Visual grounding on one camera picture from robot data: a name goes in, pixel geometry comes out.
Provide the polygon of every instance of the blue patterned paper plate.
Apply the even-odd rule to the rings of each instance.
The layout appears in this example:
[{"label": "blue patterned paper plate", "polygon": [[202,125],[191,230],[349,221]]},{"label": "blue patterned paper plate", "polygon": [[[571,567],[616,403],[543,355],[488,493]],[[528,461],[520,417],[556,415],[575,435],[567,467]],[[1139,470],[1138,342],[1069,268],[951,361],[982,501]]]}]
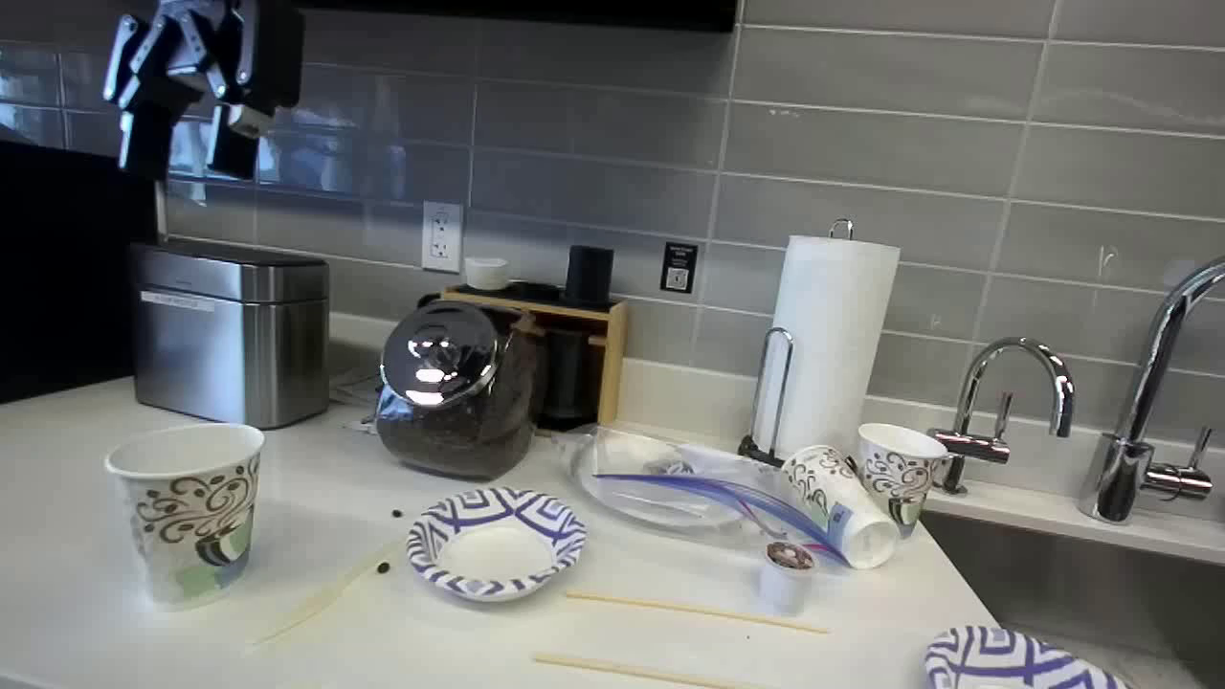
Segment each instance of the blue patterned paper plate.
[{"label": "blue patterned paper plate", "polygon": [[1011,629],[950,629],[923,666],[928,689],[1121,689],[1113,675]]},{"label": "blue patterned paper plate", "polygon": [[423,508],[410,567],[449,596],[518,600],[581,560],[581,521],[556,499],[481,485]]}]

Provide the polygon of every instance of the black cabinet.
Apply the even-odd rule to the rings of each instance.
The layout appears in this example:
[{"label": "black cabinet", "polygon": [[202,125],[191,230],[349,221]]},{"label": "black cabinet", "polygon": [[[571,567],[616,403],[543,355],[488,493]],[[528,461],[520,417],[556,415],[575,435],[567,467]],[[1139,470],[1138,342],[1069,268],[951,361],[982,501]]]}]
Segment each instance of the black cabinet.
[{"label": "black cabinet", "polygon": [[676,29],[733,27],[733,0],[298,0],[298,9],[623,24]]}]

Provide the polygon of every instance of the wooden chopstick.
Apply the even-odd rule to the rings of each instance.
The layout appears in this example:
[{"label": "wooden chopstick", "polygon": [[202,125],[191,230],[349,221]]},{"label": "wooden chopstick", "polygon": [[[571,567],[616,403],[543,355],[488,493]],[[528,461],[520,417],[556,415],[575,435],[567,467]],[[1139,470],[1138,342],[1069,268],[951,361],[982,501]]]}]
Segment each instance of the wooden chopstick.
[{"label": "wooden chopstick", "polygon": [[722,689],[720,683],[709,683],[709,679],[646,669],[646,666],[623,666],[623,664],[607,664],[607,660],[576,660],[576,656],[535,651],[533,664],[586,669],[586,675],[618,675],[618,679],[667,683],[667,685]]},{"label": "wooden chopstick", "polygon": [[731,619],[731,624],[761,624],[761,629],[823,634],[823,629],[810,629],[810,624],[791,624],[791,619],[774,619],[774,618],[742,618],[742,614],[695,609],[695,605],[671,605],[671,600],[646,600],[646,596],[562,593],[562,600],[618,605],[618,609],[657,609],[657,614],[676,614],[676,618],[710,618],[710,619]]}]

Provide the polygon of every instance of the wall outlet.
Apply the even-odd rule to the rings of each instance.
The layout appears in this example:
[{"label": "wall outlet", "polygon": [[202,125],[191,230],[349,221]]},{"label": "wall outlet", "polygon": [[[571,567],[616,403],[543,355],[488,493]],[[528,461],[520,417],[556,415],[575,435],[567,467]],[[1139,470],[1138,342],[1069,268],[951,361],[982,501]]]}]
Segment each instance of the wall outlet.
[{"label": "wall outlet", "polygon": [[422,268],[458,273],[458,245],[464,245],[464,207],[423,202],[422,207]]}]

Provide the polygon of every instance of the paper towel holder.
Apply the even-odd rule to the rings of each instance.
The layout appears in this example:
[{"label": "paper towel holder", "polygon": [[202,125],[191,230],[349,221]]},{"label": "paper towel holder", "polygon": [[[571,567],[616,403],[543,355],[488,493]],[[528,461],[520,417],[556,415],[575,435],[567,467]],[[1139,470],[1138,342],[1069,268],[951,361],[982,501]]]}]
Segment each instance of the paper towel holder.
[{"label": "paper towel holder", "polygon": [[761,411],[761,393],[765,393],[761,387],[765,387],[765,365],[770,365],[770,345],[774,345],[774,338],[779,338],[786,361],[779,361],[779,383],[775,383],[775,399],[774,399],[770,447],[761,447],[761,444],[755,441],[755,434],[747,434],[747,435],[738,441],[738,454],[750,454],[750,461],[761,461],[761,462],[779,467],[779,461],[775,461],[774,453],[775,453],[779,411],[786,411],[786,403],[789,403],[789,379],[791,379],[791,355],[794,355],[794,338],[791,338],[786,327],[770,327],[770,328],[765,328],[765,342],[761,342],[761,379],[756,379],[756,392],[755,392],[755,415]]}]

